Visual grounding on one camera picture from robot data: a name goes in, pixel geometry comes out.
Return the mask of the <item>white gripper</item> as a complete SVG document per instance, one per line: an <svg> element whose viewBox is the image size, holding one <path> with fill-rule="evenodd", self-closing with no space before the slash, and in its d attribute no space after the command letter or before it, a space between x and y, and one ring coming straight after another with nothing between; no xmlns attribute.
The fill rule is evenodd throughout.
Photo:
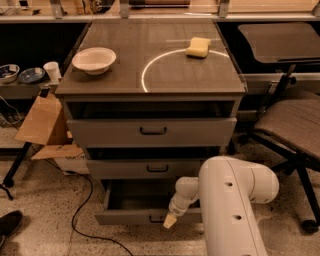
<svg viewBox="0 0 320 256"><path fill-rule="evenodd" d="M181 177L176 181L175 194L169 203L163 227L170 229L177 221L177 217L183 216L189 206L199 199L199 188L197 177Z"/></svg>

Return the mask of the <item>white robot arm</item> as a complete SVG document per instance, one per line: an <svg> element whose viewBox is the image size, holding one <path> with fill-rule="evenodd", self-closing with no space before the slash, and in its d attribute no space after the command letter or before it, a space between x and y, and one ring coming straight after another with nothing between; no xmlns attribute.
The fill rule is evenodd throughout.
<svg viewBox="0 0 320 256"><path fill-rule="evenodd" d="M268 256L252 205L275 199L279 181L262 165L227 156L206 160L196 177L181 177L169 203L169 229L198 201L208 256Z"/></svg>

